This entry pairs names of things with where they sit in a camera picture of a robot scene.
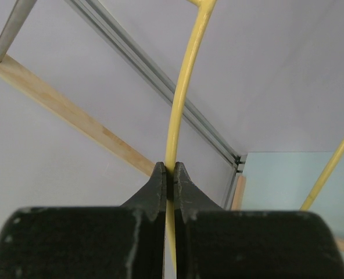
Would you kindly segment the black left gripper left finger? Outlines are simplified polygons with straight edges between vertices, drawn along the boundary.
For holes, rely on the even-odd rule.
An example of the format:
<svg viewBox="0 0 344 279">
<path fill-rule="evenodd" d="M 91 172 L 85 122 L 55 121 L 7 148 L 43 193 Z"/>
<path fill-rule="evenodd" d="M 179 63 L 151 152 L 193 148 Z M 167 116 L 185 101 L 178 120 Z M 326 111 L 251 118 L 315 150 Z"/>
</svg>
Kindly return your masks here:
<svg viewBox="0 0 344 279">
<path fill-rule="evenodd" d="M 162 278 L 166 169 L 120 206 L 29 207 L 0 231 L 0 278 Z"/>
</svg>

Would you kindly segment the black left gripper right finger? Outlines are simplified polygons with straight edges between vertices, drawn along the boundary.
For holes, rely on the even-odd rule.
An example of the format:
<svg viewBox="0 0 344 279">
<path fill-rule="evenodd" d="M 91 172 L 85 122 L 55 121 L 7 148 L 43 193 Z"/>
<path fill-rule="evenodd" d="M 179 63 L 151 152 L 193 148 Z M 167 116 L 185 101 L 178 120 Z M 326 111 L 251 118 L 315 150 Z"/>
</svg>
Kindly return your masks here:
<svg viewBox="0 0 344 279">
<path fill-rule="evenodd" d="M 178 278 L 344 278 L 332 232 L 303 211 L 228 211 L 174 170 Z"/>
</svg>

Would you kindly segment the wooden clothes rack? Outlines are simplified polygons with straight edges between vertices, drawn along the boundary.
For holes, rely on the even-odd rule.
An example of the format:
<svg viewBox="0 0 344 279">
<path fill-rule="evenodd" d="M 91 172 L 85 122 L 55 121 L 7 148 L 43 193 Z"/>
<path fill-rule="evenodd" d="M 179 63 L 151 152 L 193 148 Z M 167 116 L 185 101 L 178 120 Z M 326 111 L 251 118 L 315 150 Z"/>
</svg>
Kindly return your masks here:
<svg viewBox="0 0 344 279">
<path fill-rule="evenodd" d="M 7 56 L 0 63 L 0 78 L 133 168 L 151 175 L 153 162 L 12 57 Z"/>
</svg>

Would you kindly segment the grey metal rack rod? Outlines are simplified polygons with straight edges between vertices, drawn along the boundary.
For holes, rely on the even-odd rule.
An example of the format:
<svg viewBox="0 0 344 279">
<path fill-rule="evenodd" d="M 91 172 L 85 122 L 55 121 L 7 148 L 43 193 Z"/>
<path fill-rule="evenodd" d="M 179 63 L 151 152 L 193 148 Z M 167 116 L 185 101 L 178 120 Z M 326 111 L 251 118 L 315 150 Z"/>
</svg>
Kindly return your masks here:
<svg viewBox="0 0 344 279">
<path fill-rule="evenodd" d="M 24 22 L 36 4 L 36 0 L 17 0 L 0 34 L 0 63 L 14 42 Z"/>
</svg>

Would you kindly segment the aluminium frame rail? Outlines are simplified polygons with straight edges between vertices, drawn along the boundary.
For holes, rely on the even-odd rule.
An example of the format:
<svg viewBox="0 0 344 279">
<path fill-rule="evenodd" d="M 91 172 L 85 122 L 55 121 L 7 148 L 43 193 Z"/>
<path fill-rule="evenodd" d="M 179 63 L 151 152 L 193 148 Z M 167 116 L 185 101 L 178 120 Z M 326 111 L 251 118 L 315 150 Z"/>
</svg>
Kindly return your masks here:
<svg viewBox="0 0 344 279">
<path fill-rule="evenodd" d="M 173 102 L 175 83 L 136 43 L 100 1 L 69 0 L 66 3 L 110 45 L 169 105 Z M 232 167 L 221 207 L 232 208 L 239 165 L 243 156 L 236 152 L 207 118 L 189 100 L 183 118 Z"/>
</svg>

